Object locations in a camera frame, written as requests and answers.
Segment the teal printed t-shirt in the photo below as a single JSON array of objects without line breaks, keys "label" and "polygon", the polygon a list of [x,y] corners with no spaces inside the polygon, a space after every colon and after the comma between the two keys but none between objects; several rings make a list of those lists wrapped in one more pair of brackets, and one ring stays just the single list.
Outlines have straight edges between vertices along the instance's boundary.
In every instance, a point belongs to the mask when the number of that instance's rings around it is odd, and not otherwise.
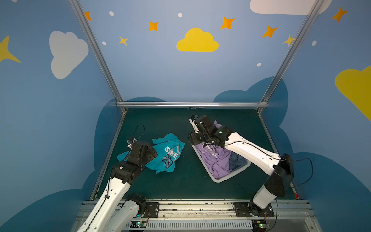
[{"label": "teal printed t-shirt", "polygon": [[126,162],[127,155],[130,153],[131,145],[129,151],[118,155],[117,159],[119,164],[115,166],[117,170],[137,170],[143,171],[145,168],[156,171],[156,174],[160,172],[170,172],[172,173],[175,169],[175,161],[181,157],[181,153],[185,147],[185,143],[181,142],[174,134],[169,133],[164,138],[153,139],[152,145],[158,156],[149,162],[145,166],[137,166],[135,164]]}]

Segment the white plastic laundry basket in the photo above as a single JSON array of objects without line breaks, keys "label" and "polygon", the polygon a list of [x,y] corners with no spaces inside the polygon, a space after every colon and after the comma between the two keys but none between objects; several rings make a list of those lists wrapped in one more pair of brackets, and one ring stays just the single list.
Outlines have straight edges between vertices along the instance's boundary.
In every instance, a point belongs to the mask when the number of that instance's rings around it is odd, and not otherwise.
[{"label": "white plastic laundry basket", "polygon": [[217,145],[206,145],[203,141],[198,142],[196,136],[200,134],[199,130],[194,123],[191,123],[191,125],[194,132],[189,134],[188,139],[206,172],[214,182],[220,183],[228,180],[251,165],[250,161],[235,152]]}]

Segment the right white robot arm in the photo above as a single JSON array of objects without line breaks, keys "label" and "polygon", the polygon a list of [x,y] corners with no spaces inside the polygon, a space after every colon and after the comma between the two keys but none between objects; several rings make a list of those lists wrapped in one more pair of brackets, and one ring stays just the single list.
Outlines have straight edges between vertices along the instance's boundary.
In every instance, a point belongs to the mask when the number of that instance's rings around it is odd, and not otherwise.
[{"label": "right white robot arm", "polygon": [[263,170],[269,177],[249,202],[250,212],[258,215],[277,197],[285,197],[294,177],[293,159],[279,155],[243,138],[234,130],[211,122],[208,116],[192,115],[189,119],[194,132],[189,134],[191,143],[215,145],[230,150]]}]

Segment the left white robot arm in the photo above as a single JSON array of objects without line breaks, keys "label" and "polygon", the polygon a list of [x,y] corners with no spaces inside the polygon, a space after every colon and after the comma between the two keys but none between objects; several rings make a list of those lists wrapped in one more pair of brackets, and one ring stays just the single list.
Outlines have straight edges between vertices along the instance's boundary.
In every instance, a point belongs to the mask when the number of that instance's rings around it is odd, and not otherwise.
[{"label": "left white robot arm", "polygon": [[120,232],[136,216],[141,216],[146,207],[146,198],[133,194],[115,213],[120,201],[131,188],[146,165],[157,157],[153,146],[147,142],[134,141],[130,151],[110,174],[102,196],[94,209],[78,229],[79,232]]}]

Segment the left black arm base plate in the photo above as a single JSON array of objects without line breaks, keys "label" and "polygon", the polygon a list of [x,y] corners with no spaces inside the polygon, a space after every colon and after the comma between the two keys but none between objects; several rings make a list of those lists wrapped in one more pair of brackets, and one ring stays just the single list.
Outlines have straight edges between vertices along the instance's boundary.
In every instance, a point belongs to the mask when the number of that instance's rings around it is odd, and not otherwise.
[{"label": "left black arm base plate", "polygon": [[159,202],[148,202],[139,206],[137,218],[158,218]]}]

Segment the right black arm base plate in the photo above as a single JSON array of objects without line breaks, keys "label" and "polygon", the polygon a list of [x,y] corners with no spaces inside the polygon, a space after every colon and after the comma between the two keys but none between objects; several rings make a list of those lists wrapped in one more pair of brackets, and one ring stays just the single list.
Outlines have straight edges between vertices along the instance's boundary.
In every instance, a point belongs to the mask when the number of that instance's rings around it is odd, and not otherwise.
[{"label": "right black arm base plate", "polygon": [[232,208],[238,218],[265,218],[274,217],[274,211],[271,204],[261,209],[252,202],[234,202]]}]

